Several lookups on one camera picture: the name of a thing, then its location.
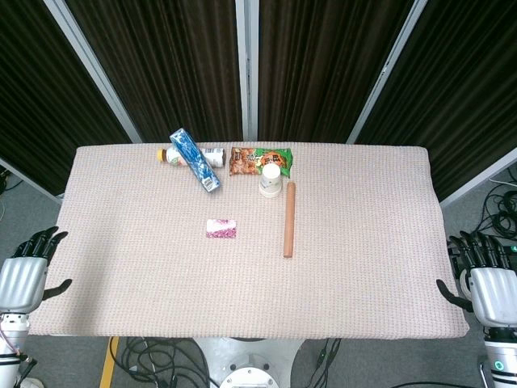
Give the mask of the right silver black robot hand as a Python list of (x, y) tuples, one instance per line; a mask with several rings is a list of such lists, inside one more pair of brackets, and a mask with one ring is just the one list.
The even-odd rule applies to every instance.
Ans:
[(441, 295), (454, 306), (476, 315), (490, 328), (516, 327), (516, 270), (511, 266), (506, 248), (492, 235), (460, 232), (449, 242), (458, 250), (464, 265), (470, 294), (457, 297), (443, 280), (436, 281)]

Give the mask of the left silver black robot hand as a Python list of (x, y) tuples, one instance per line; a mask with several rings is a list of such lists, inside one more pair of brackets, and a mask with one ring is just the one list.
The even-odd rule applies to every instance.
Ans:
[(68, 233), (56, 226), (33, 234), (22, 242), (15, 253), (3, 261), (1, 268), (1, 312), (30, 314), (50, 298), (63, 294), (72, 280), (63, 280), (57, 287), (45, 287), (49, 265), (57, 246)]

